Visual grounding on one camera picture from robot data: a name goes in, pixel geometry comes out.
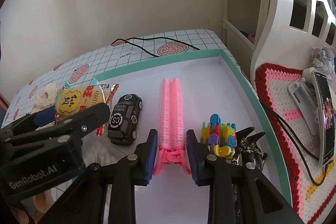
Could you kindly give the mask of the person's left hand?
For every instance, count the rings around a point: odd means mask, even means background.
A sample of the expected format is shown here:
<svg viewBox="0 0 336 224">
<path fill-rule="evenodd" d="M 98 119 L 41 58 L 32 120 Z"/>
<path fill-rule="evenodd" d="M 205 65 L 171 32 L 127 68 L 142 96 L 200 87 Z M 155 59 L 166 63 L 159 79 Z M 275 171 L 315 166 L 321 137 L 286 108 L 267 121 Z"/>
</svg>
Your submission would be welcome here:
<svg viewBox="0 0 336 224">
<path fill-rule="evenodd" d="M 37 209 L 35 215 L 33 216 L 33 222 L 31 222 L 29 214 L 26 213 L 23 209 L 11 209 L 13 215 L 16 217 L 19 223 L 38 223 L 46 214 L 46 212 L 51 208 L 51 206 L 55 203 L 54 199 L 52 198 L 52 191 L 49 189 L 33 196 L 33 203 Z"/>
</svg>

